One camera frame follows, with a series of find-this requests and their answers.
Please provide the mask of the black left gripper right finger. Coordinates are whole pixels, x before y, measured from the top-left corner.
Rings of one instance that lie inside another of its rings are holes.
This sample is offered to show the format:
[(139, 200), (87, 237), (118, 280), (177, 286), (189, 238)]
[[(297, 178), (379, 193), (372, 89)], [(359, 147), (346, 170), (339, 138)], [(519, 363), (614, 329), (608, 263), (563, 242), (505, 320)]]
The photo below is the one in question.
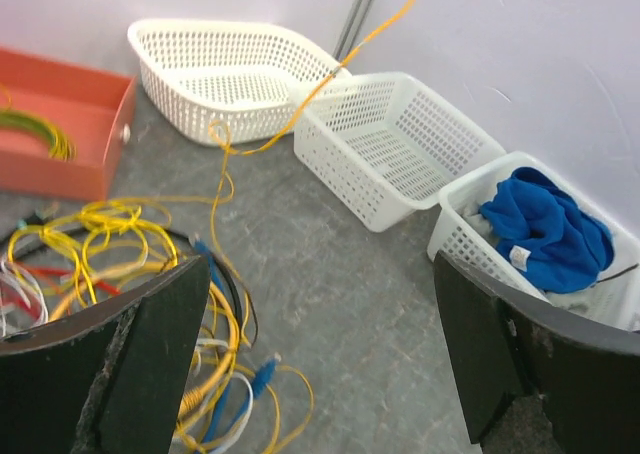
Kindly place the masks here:
[(639, 335), (587, 320), (437, 253), (439, 315), (471, 443), (539, 396), (566, 453), (639, 450)]

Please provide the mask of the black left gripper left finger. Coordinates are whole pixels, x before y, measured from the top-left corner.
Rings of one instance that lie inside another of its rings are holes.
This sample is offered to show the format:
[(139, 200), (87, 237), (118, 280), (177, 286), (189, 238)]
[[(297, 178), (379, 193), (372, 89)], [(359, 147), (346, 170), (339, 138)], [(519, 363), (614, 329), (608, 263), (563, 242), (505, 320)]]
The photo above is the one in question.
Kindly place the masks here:
[(3, 338), (2, 452), (168, 452), (209, 281), (198, 256)]

